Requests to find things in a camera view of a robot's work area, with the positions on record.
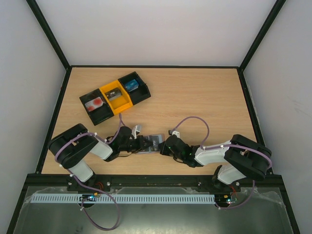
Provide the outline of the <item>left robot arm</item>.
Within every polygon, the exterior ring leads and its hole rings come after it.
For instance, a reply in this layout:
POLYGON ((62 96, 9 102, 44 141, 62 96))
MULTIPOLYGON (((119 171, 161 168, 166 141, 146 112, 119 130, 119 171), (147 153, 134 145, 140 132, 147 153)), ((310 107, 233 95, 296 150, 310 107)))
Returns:
POLYGON ((55 161, 72 177, 78 182, 87 184, 87 181, 95 175, 84 160, 88 153, 110 162, 120 157, 121 152, 136 154, 152 146, 152 141, 123 124, 119 125, 114 136, 102 139, 79 123, 51 139, 48 149, 54 155, 55 161))

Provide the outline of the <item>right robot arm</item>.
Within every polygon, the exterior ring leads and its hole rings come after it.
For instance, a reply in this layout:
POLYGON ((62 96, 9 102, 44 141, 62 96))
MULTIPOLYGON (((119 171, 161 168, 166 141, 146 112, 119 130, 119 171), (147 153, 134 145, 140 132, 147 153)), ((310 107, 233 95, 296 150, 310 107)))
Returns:
POLYGON ((212 146, 190 146, 171 135, 158 146, 161 155, 171 156, 192 168, 217 163, 213 187, 218 191, 243 178, 262 181, 272 167, 271 150, 239 134, 212 146))

